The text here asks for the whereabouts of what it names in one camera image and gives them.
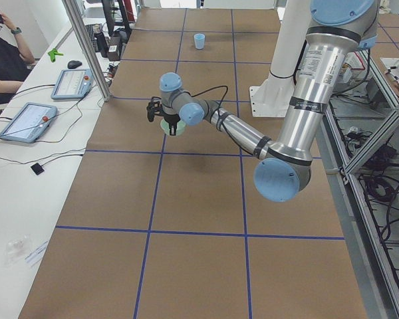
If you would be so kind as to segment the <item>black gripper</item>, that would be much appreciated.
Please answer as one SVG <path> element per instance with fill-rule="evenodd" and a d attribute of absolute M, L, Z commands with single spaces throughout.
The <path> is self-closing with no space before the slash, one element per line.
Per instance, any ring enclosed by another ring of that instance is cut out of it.
<path fill-rule="evenodd" d="M 147 118 L 149 122 L 153 122 L 156 116 L 161 116 L 166 122 L 166 134 L 176 136 L 177 135 L 177 123 L 180 121 L 178 114 L 170 114 L 164 111 L 164 105 L 161 102 L 161 98 L 157 96 L 151 97 L 146 110 Z"/>

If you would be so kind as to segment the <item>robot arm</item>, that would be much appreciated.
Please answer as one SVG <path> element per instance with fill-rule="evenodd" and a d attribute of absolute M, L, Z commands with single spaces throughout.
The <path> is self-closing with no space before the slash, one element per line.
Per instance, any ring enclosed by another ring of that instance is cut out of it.
<path fill-rule="evenodd" d="M 160 78 L 160 95 L 147 107 L 149 120 L 162 118 L 162 129 L 175 135 L 179 124 L 202 121 L 226 133 L 259 159 L 254 184 L 274 202 L 288 201 L 311 178 L 312 142 L 346 56 L 376 41 L 378 1 L 288 1 L 268 78 L 250 89 L 255 117 L 282 118 L 276 140 L 262 134 L 215 100 L 194 98 L 181 77 Z"/>

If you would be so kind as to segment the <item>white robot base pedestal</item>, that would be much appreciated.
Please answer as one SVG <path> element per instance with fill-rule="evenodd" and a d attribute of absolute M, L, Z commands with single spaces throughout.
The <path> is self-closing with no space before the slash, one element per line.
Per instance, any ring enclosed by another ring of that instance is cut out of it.
<path fill-rule="evenodd" d="M 260 86 L 250 87 L 254 117 L 283 118 L 295 88 L 297 62 L 311 22 L 310 1 L 287 1 L 271 61 L 269 76 Z"/>

